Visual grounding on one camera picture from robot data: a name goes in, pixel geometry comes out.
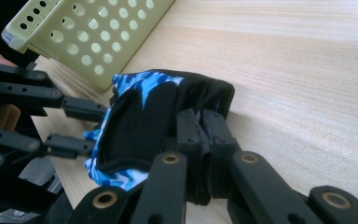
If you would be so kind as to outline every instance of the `plastic basket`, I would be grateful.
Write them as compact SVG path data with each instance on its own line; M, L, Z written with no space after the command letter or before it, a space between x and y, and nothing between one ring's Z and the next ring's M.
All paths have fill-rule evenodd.
M2 37L65 64L101 89L111 85L174 0L31 0Z

